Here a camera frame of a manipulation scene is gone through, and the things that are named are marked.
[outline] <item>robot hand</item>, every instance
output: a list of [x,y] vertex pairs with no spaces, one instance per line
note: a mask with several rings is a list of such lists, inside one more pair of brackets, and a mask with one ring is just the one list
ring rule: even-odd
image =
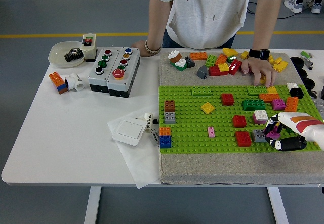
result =
[[265,133],[268,134],[272,131],[278,122],[280,125],[277,128],[277,133],[282,131],[283,126],[286,126],[299,136],[282,140],[266,137],[272,147],[279,151],[294,151],[304,149],[307,142],[317,142],[319,147],[324,150],[324,122],[306,113],[281,112],[268,120]]

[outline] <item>person's arm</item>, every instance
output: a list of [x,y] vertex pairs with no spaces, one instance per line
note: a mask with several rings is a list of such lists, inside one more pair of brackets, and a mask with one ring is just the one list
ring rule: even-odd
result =
[[[258,0],[255,12],[253,50],[268,49],[277,22],[281,0]],[[243,61],[242,70],[246,74],[249,67],[254,74],[254,85],[260,83],[261,74],[266,76],[266,87],[273,86],[277,72],[268,61],[250,57]]]
[[[147,46],[153,51],[158,50],[162,44],[171,6],[172,1],[150,0]],[[140,55],[143,57],[153,55],[145,49],[144,41],[142,40],[134,43],[132,46],[139,48]]]

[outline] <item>gray floor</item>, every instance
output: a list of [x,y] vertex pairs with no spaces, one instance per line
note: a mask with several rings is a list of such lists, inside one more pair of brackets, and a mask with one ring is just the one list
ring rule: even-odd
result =
[[[0,35],[147,32],[148,0],[0,0]],[[284,6],[280,17],[292,13]],[[253,31],[247,15],[242,31]],[[324,31],[324,12],[279,20],[276,31]],[[144,37],[99,37],[130,46]],[[238,35],[234,48],[249,48]],[[272,48],[324,49],[324,35],[274,35]],[[0,170],[49,65],[48,53],[80,37],[0,39]],[[281,188],[290,223],[322,223],[320,188]],[[88,187],[18,187],[0,181],[0,224],[83,223]],[[103,188],[97,223],[275,223],[265,188]]]

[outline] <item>bracelet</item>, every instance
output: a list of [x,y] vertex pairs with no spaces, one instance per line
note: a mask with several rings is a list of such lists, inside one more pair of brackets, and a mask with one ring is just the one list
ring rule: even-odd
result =
[[148,51],[148,52],[150,52],[151,54],[158,54],[160,51],[161,51],[161,46],[160,46],[160,48],[158,48],[158,50],[156,50],[156,51],[153,51],[153,50],[151,50],[148,46],[147,46],[147,40],[144,42],[144,46],[145,46],[145,49]]

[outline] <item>person's hand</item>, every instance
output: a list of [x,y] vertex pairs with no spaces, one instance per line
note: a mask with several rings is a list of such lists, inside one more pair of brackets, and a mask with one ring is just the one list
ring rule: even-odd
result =
[[145,43],[145,41],[140,40],[140,41],[137,41],[134,44],[132,44],[132,47],[140,49],[141,57],[153,56],[154,55],[153,53],[150,53],[149,51],[146,50],[144,43]]
[[243,74],[247,74],[249,72],[249,68],[254,74],[254,86],[258,86],[260,84],[261,74],[265,75],[266,77],[266,87],[274,85],[277,72],[271,67],[268,61],[249,57],[242,62]]

